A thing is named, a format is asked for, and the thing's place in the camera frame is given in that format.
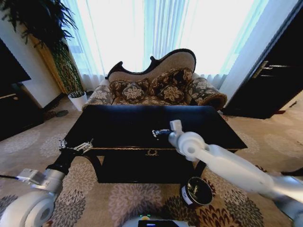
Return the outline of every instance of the black coffee table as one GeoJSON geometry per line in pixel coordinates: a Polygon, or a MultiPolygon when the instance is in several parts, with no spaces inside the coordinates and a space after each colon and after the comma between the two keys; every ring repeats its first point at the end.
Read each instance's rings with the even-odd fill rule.
{"type": "Polygon", "coordinates": [[[168,140],[156,140],[152,130],[169,129],[179,119],[183,131],[200,134],[206,143],[231,152],[246,148],[243,141],[210,106],[88,106],[65,140],[75,147],[93,138],[88,158],[99,183],[183,183],[200,175],[192,162],[176,152],[168,140]],[[101,164],[99,156],[104,156],[101,164]]]}

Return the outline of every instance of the sofa armrest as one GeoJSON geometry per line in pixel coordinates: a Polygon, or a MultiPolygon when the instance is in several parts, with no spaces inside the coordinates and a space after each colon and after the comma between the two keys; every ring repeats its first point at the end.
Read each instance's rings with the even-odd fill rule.
{"type": "Polygon", "coordinates": [[[111,105],[114,98],[115,95],[110,91],[109,86],[100,84],[83,105],[82,110],[88,105],[111,105]]]}
{"type": "Polygon", "coordinates": [[[201,78],[201,76],[197,73],[193,73],[192,79],[197,79],[197,78],[201,78]]]}
{"type": "Polygon", "coordinates": [[[189,83],[187,93],[192,98],[191,105],[211,105],[216,110],[221,110],[227,102],[227,96],[202,77],[189,83]]]}
{"type": "Polygon", "coordinates": [[[108,87],[109,87],[109,84],[110,84],[110,82],[109,82],[108,79],[103,79],[103,80],[101,81],[101,83],[99,84],[99,86],[100,86],[100,85],[105,85],[105,86],[108,86],[108,87]]]}

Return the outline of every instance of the tin can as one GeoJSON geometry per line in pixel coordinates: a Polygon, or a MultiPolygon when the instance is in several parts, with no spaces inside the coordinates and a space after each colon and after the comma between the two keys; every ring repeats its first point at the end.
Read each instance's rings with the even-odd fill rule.
{"type": "Polygon", "coordinates": [[[210,186],[200,177],[191,177],[187,183],[180,188],[183,202],[191,207],[197,208],[211,203],[213,193],[210,186]]]}

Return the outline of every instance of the floral upholstery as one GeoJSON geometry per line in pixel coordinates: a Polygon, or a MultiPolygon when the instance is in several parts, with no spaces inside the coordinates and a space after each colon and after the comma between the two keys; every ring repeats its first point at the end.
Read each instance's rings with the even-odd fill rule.
{"type": "Polygon", "coordinates": [[[135,104],[144,98],[144,91],[133,82],[123,90],[122,96],[127,102],[135,104]]]}
{"type": "Polygon", "coordinates": [[[220,93],[205,78],[192,80],[188,84],[187,93],[192,97],[195,105],[211,105],[216,110],[222,109],[227,101],[227,96],[220,93]]]}
{"type": "Polygon", "coordinates": [[[167,85],[158,94],[158,97],[171,104],[178,104],[184,99],[184,93],[175,85],[167,85]]]}
{"type": "MultiPolygon", "coordinates": [[[[129,86],[133,81],[130,80],[115,80],[110,83],[109,87],[110,90],[115,94],[116,97],[122,96],[123,90],[129,86]]],[[[149,81],[148,78],[143,78],[141,80],[136,81],[137,85],[145,92],[147,93],[147,90],[149,88],[149,81]]]]}
{"type": "Polygon", "coordinates": [[[89,97],[88,101],[82,109],[84,110],[85,107],[88,105],[111,105],[115,95],[110,92],[110,89],[106,85],[100,85],[96,88],[93,94],[89,97]]]}
{"type": "MultiPolygon", "coordinates": [[[[172,105],[156,96],[145,96],[144,99],[138,103],[129,104],[123,97],[116,97],[113,101],[113,105],[172,105]]],[[[182,101],[178,105],[187,105],[186,102],[182,101]]]]}
{"type": "Polygon", "coordinates": [[[182,92],[185,92],[192,75],[192,70],[188,68],[175,68],[162,73],[151,82],[148,93],[151,96],[157,96],[167,85],[175,85],[182,92]]]}

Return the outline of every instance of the cable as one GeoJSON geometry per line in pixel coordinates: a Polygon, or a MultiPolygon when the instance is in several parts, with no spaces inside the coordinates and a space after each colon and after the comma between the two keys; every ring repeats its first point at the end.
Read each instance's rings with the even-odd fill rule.
{"type": "Polygon", "coordinates": [[[18,180],[18,178],[16,176],[0,175],[0,177],[18,180]]]}

